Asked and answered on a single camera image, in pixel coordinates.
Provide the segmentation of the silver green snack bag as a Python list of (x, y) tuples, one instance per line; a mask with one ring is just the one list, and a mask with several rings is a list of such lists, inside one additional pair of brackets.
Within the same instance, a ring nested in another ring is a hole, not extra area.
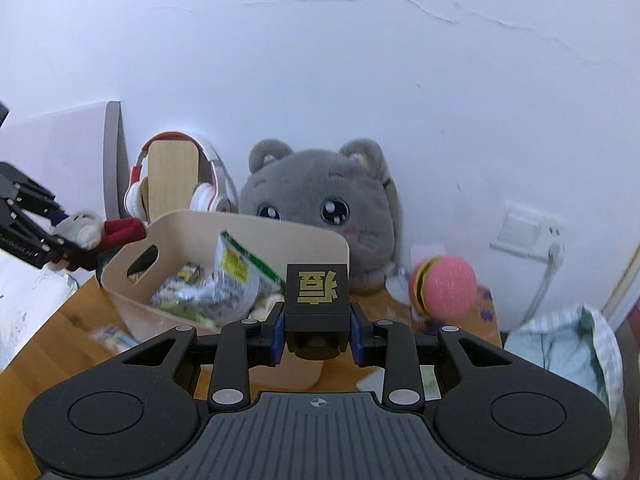
[(218, 235), (213, 270), (202, 269), (193, 286), (170, 288), (166, 278), (149, 305), (207, 328), (221, 328), (249, 318), (254, 311), (263, 320), (268, 300), (284, 293), (282, 278), (227, 231)]

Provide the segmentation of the pink burger squishy ball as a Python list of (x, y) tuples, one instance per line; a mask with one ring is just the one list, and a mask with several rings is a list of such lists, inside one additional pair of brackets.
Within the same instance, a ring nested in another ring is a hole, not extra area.
[(472, 266), (457, 256), (423, 259), (410, 273), (409, 297), (415, 315), (451, 321), (474, 304), (477, 280)]

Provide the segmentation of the light green striped cloth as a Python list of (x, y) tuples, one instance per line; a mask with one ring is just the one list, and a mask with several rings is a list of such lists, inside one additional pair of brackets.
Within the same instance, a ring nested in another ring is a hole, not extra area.
[(543, 314), (512, 330), (504, 348), (600, 399), (612, 418), (612, 437), (594, 476), (625, 478), (630, 454), (623, 358), (615, 334), (601, 312), (588, 304), (576, 304)]

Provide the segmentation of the white kitty plush toy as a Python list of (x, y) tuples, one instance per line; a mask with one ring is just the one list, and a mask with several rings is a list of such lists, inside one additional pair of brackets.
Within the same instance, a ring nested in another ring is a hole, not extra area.
[(57, 258), (47, 264), (51, 271), (78, 269), (94, 271), (107, 252), (144, 240), (146, 229), (136, 218), (103, 221), (94, 211), (84, 209), (73, 214), (57, 211), (50, 217), (51, 234), (81, 249), (78, 257)]

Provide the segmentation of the grey cat plush toy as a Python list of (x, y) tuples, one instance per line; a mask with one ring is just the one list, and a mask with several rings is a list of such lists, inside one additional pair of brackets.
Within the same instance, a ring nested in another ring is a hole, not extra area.
[(338, 151), (293, 151), (266, 139), (248, 156), (239, 212), (329, 229), (349, 247), (353, 292), (382, 288), (395, 266), (399, 204), (382, 148), (356, 139)]

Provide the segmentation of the red white headphones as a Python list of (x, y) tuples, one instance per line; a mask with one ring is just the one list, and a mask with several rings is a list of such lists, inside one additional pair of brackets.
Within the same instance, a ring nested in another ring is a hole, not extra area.
[(188, 209), (205, 212), (236, 211), (236, 196), (232, 182), (213, 145), (195, 134), (165, 131), (152, 136), (142, 145), (136, 162), (130, 169), (128, 188), (122, 201), (128, 216), (139, 219), (145, 224), (153, 222), (150, 220), (148, 209), (146, 158), (150, 145), (159, 140), (191, 141), (200, 151), (200, 177)]

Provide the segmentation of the green white face mask sachet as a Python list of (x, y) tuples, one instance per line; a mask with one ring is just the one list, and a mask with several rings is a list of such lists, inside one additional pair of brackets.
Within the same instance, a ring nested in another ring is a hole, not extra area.
[[(424, 390), (424, 398), (427, 401), (439, 400), (442, 395), (437, 385), (437, 380), (434, 373), (433, 365), (421, 365), (420, 366), (422, 385)], [(359, 391), (373, 392), (378, 399), (378, 402), (382, 401), (383, 395), (383, 382), (384, 382), (385, 370), (381, 367), (375, 367), (374, 371), (362, 378), (356, 383), (356, 387)]]

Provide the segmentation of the white bread snack packet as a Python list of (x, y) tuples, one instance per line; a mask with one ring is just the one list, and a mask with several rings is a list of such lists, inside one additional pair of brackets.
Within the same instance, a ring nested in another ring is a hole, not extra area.
[(91, 332), (90, 337), (113, 354), (121, 354), (139, 344), (137, 339), (113, 324), (96, 328)]

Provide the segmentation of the light green snack packet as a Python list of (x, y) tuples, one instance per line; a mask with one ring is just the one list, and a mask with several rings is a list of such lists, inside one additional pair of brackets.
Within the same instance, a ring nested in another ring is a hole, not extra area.
[(184, 286), (193, 286), (198, 284), (202, 276), (203, 269), (199, 264), (194, 262), (185, 263), (181, 269), (173, 276), (170, 276), (166, 284), (170, 288), (181, 288)]

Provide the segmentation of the white wall socket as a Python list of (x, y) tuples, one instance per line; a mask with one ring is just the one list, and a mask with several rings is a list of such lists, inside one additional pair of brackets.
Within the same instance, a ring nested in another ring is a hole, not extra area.
[(490, 248), (497, 252), (538, 262), (548, 262), (550, 250), (566, 249), (574, 233), (570, 222), (556, 214), (548, 214), (514, 202), (503, 203), (503, 218)]

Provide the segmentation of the black cube gold character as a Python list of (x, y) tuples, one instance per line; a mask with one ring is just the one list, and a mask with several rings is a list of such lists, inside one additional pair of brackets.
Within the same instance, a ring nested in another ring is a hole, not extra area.
[(327, 361), (350, 337), (346, 263), (295, 263), (286, 269), (284, 336), (299, 359)]

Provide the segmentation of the white purple box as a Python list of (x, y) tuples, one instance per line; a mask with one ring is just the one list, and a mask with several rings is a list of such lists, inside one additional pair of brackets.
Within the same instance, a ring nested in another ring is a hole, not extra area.
[(118, 101), (1, 126), (1, 159), (50, 190), (68, 212), (120, 217), (129, 166)]

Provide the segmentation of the white paper stack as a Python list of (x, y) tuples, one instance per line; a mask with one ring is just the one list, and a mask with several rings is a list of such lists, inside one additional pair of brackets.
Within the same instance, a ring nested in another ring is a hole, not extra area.
[(5, 370), (29, 339), (64, 302), (77, 292), (66, 273), (37, 269), (1, 253), (1, 370)]

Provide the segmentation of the wooden headphone stand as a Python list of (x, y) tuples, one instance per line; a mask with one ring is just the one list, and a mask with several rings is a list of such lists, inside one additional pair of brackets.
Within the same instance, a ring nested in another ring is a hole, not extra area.
[(154, 141), (146, 158), (151, 221), (188, 209), (200, 177), (200, 151), (191, 141)]

